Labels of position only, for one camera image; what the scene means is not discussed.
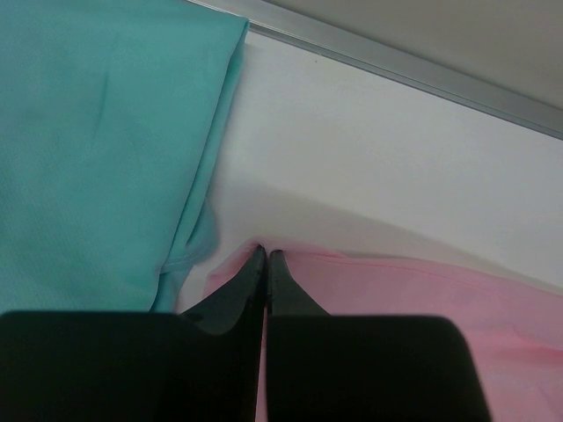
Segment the folded teal towel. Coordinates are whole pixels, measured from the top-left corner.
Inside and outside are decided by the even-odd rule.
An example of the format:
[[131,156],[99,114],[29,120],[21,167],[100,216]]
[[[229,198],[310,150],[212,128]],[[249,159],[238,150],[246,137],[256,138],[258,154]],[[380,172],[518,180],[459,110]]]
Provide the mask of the folded teal towel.
[[0,2],[0,313],[171,310],[247,21],[181,0]]

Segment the pink cloth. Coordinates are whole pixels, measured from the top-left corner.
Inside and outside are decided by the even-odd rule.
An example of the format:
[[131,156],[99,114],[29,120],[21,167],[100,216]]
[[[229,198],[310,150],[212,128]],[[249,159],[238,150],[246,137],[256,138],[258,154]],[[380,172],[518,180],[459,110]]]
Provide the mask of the pink cloth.
[[[264,239],[243,245],[212,272],[205,294],[228,281],[258,243],[268,251],[284,250],[293,278],[331,314],[450,319],[472,350],[495,421],[563,421],[562,295],[436,262],[347,258],[314,246]],[[256,417],[260,422],[267,420],[263,369]]]

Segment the silver trim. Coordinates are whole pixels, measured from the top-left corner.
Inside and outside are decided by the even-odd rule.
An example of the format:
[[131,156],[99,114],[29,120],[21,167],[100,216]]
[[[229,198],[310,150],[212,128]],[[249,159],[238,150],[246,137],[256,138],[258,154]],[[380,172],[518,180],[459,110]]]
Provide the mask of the silver trim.
[[187,0],[251,30],[563,140],[563,110],[261,0]]

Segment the cloth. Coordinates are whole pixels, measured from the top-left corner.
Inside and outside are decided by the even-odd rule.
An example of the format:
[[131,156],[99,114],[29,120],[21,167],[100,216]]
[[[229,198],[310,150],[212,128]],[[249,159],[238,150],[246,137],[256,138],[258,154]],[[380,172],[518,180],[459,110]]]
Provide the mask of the cloth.
[[[259,241],[208,277],[227,282]],[[299,285],[333,315],[439,315],[464,334],[497,422],[563,420],[563,295],[457,266],[418,259],[347,258],[315,246],[260,239],[284,250]],[[266,419],[261,360],[258,421]]]
[[244,18],[181,0],[0,3],[0,313],[172,310]]

